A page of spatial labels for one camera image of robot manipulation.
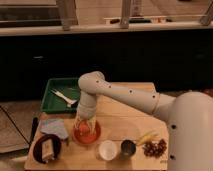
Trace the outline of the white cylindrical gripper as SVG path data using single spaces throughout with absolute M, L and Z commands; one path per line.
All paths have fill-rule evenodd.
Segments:
M 81 134 L 80 123 L 82 119 L 90 119 L 91 134 L 95 132 L 97 117 L 95 115 L 97 105 L 97 96 L 84 91 L 81 92 L 80 100 L 77 106 L 77 115 L 74 120 L 73 131 Z

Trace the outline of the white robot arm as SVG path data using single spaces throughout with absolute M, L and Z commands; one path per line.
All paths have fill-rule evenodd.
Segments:
M 213 98 L 191 91 L 178 97 L 123 87 L 100 71 L 78 79 L 77 116 L 94 117 L 97 97 L 104 95 L 166 123 L 169 133 L 167 171 L 213 171 Z

